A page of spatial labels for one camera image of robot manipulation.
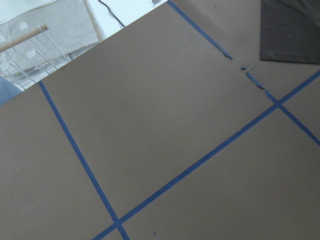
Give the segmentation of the dark brown t-shirt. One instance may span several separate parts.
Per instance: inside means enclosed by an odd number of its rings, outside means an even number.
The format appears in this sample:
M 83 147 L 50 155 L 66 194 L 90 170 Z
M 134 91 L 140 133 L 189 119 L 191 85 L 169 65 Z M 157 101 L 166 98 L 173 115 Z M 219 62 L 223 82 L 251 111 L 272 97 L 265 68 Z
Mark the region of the dark brown t-shirt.
M 320 63 L 320 2 L 262 0 L 260 59 Z

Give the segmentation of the wooden dowel stick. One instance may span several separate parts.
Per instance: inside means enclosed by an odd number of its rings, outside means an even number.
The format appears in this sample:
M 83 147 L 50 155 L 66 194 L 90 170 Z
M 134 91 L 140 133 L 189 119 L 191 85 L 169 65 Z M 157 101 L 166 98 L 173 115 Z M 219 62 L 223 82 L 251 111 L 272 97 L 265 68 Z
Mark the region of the wooden dowel stick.
M 44 33 L 45 31 L 47 31 L 49 28 L 46 24 L 43 25 L 39 25 L 37 28 L 29 31 L 28 33 L 25 33 L 19 37 L 17 37 L 16 39 L 13 39 L 9 42 L 3 43 L 0 45 L 0 52 L 4 52 L 20 43 L 23 43 L 26 40 L 29 40 L 41 33 Z

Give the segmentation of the clear plastic bag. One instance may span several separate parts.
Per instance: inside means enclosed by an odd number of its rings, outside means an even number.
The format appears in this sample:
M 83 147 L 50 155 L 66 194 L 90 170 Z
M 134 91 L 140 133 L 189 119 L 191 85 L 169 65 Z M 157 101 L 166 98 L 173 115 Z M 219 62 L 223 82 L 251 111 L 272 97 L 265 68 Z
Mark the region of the clear plastic bag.
M 48 30 L 0 53 L 0 76 L 24 91 L 102 41 L 87 0 L 52 0 L 0 25 L 0 45 Z

